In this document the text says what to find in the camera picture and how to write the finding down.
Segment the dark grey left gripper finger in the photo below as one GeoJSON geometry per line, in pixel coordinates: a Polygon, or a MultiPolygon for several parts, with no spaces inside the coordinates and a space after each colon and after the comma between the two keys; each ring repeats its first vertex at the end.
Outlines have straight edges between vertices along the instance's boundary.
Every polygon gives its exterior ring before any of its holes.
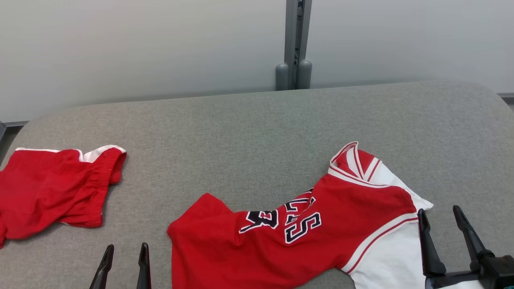
{"type": "Polygon", "coordinates": [[[89,289],[105,289],[106,282],[108,279],[108,273],[112,267],[112,260],[114,256],[114,245],[110,244],[105,249],[103,258],[97,268],[95,276],[93,277],[92,283],[89,289]]]}
{"type": "Polygon", "coordinates": [[[143,242],[139,254],[139,276],[137,281],[137,289],[151,289],[151,269],[149,265],[149,246],[143,242]]]}

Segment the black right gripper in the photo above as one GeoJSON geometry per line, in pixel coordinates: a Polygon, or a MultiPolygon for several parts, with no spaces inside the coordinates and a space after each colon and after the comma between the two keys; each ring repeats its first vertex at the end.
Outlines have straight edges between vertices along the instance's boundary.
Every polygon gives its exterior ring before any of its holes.
{"type": "Polygon", "coordinates": [[[459,230],[463,233],[471,259],[470,270],[446,273],[431,237],[431,226],[424,209],[419,209],[418,231],[422,251],[422,271],[426,289],[512,289],[514,260],[511,255],[501,257],[483,245],[470,221],[459,206],[453,206],[459,230]]]}

